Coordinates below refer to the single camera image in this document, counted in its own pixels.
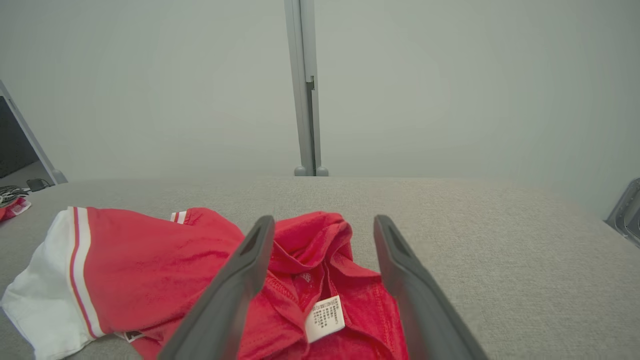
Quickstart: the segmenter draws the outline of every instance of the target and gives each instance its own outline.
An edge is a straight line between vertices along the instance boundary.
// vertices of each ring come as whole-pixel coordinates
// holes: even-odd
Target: gray table surface
[[[594,215],[537,190],[443,179],[283,177],[85,181],[34,193],[0,223],[0,288],[31,258],[67,206],[122,208],[158,218],[193,207],[247,232],[261,215],[341,213],[356,263],[378,270],[373,216],[389,215],[490,357],[637,357],[640,249]],[[2,313],[7,359],[33,357]],[[137,358],[115,336],[74,357]]]

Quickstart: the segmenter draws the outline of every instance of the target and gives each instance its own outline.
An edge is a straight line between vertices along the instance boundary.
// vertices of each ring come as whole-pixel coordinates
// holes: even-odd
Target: gray wall
[[[639,19],[635,0],[316,1],[323,166],[509,179],[605,218],[640,176]]]
[[[300,164],[281,1],[3,1],[0,79],[69,181]]]

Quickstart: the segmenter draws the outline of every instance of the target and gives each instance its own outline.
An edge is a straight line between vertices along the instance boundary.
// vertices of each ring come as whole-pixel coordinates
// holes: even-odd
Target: red stripe
[[[74,263],[76,262],[76,253],[78,252],[78,246],[80,246],[80,226],[78,225],[78,208],[74,208],[74,229],[76,231],[76,244],[74,245],[73,253],[71,253],[71,265],[69,268],[69,274],[71,277],[71,287],[74,289],[74,295],[76,296],[76,301],[78,301],[78,305],[80,305],[80,311],[82,311],[82,316],[84,318],[84,322],[86,323],[86,328],[89,330],[89,335],[93,336],[94,339],[97,339],[98,337],[91,330],[89,317],[86,315],[86,310],[84,309],[84,305],[80,300],[80,295],[78,295],[76,279],[74,278]]]

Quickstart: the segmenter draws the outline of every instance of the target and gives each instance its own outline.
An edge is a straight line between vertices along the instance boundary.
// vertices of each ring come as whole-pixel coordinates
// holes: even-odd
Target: vertical post
[[[305,57],[302,40],[302,22],[300,19],[300,0],[284,0],[284,10],[287,21],[287,38],[289,40],[293,98],[296,106],[296,119],[298,124],[298,142],[300,143],[301,166],[295,169],[294,175],[313,176],[315,170],[314,147],[311,135],[311,121],[309,119],[307,82],[305,81]]]
[[[320,152],[320,111],[318,105],[318,69],[316,62],[316,15],[314,0],[300,0],[302,19],[302,39],[305,55],[305,80],[310,91],[308,103],[311,107],[312,140],[314,146],[314,165],[316,176],[329,176],[329,171],[322,166]]]

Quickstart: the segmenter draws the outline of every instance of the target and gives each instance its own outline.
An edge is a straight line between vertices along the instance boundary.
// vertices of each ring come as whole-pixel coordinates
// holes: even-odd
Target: white sleeve
[[[36,359],[61,359],[94,340],[69,276],[76,242],[74,209],[60,211],[29,266],[7,287],[2,308]]]

